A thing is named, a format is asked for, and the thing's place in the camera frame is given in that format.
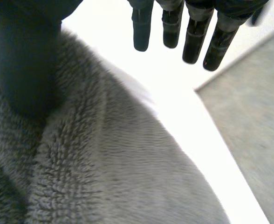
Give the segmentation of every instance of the fluffy gray fabric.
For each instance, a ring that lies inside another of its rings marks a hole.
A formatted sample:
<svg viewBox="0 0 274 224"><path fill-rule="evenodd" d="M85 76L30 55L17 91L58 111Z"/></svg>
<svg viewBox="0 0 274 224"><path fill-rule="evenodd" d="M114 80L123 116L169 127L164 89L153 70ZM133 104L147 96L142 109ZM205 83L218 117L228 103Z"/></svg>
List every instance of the fluffy gray fabric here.
<svg viewBox="0 0 274 224"><path fill-rule="evenodd" d="M92 52L62 34L60 106L15 114L0 92L0 224L227 224L163 126Z"/></svg>

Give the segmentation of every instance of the robotic hand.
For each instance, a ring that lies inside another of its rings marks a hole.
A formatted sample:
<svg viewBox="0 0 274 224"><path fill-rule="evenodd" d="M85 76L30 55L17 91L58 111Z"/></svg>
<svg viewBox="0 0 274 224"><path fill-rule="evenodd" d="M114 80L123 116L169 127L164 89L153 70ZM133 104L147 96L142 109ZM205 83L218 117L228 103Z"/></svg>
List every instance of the robotic hand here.
<svg viewBox="0 0 274 224"><path fill-rule="evenodd" d="M151 32L151 12L154 0L128 0L133 7L134 47L146 51ZM184 3L189 11L183 60L197 62L214 10L218 21L204 58L203 67L215 71L221 64L239 27L250 17L254 25L268 0L157 0L163 9L163 41L169 48L178 44Z"/></svg>

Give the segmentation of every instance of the gray carpet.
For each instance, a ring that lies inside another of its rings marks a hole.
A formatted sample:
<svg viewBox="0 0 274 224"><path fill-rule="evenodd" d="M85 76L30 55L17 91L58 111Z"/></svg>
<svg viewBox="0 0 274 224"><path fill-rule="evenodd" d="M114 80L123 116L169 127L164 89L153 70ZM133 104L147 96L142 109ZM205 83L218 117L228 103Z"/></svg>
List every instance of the gray carpet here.
<svg viewBox="0 0 274 224"><path fill-rule="evenodd" d="M198 93L274 224L274 38Z"/></svg>

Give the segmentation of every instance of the white table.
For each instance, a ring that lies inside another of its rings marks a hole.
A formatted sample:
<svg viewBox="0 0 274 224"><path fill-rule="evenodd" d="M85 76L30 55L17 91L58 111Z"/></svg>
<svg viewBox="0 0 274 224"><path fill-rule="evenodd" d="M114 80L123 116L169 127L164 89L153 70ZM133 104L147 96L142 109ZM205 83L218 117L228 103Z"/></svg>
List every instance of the white table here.
<svg viewBox="0 0 274 224"><path fill-rule="evenodd" d="M185 64L181 59L188 23L186 8L176 49L163 46L161 17L162 9L155 4L150 46L144 53L133 48L131 8L127 0L84 0L63 25L107 59L105 66L117 71L118 78L163 122L206 176L232 224L268 224L220 133L193 90L274 33L274 4L262 26L251 28L244 25L240 28L215 72L205 71L202 61L216 23L216 13L195 65Z"/></svg>

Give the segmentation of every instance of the plush towel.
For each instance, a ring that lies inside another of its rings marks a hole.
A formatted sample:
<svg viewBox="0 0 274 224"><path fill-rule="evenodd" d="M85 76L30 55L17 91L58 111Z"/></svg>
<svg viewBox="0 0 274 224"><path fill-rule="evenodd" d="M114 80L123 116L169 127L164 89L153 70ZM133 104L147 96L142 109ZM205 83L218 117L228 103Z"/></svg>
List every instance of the plush towel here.
<svg viewBox="0 0 274 224"><path fill-rule="evenodd" d="M58 57L46 119L14 113L0 91L0 224L229 223L194 163L84 43L64 32Z"/></svg>

